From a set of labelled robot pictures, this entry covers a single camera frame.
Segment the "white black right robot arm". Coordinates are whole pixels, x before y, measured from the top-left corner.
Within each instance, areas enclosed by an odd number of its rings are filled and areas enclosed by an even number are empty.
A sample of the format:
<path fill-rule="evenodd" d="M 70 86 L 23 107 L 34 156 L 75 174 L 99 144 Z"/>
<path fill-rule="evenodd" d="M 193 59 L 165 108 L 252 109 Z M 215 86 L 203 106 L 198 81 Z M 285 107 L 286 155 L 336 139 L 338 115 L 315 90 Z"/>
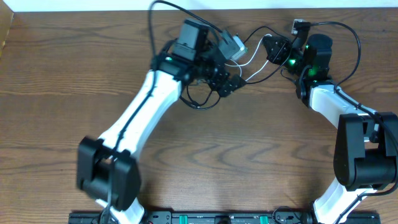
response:
<path fill-rule="evenodd" d="M 337 128 L 335 178 L 300 221 L 348 223 L 363 199 L 397 189 L 397 115 L 363 106 L 333 82 L 328 74 L 333 41 L 327 35 L 293 41 L 265 35 L 262 44 L 270 63 L 297 76 L 297 98 Z"/>

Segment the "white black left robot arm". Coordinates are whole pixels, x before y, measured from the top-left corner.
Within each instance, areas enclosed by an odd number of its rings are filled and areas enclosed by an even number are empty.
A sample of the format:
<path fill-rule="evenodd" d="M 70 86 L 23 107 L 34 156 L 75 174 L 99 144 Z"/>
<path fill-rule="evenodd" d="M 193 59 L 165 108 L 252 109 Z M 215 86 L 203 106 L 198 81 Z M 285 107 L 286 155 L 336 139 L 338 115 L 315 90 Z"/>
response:
<path fill-rule="evenodd" d="M 121 117 L 97 139 L 85 137 L 77 152 L 77 187 L 103 206 L 95 223 L 139 223 L 145 213 L 138 201 L 138 162 L 144 144 L 162 115 L 194 80 L 226 97 L 244 86 L 240 75 L 225 68 L 246 53 L 236 35 L 187 19 L 180 35 L 155 53 L 146 79 Z"/>

